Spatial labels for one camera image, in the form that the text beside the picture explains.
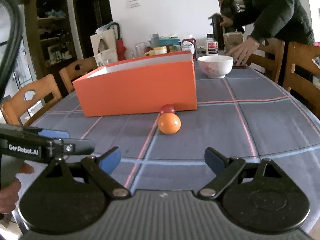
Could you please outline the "left hand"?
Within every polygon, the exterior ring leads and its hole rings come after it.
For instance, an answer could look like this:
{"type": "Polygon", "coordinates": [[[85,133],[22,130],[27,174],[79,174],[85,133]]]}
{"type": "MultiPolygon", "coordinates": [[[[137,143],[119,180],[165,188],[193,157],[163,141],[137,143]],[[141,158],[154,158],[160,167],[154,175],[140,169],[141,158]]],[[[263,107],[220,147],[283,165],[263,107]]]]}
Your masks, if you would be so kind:
{"type": "Polygon", "coordinates": [[[19,200],[18,192],[21,189],[21,182],[15,177],[14,180],[0,192],[0,212],[8,214],[16,208],[19,200]]]}

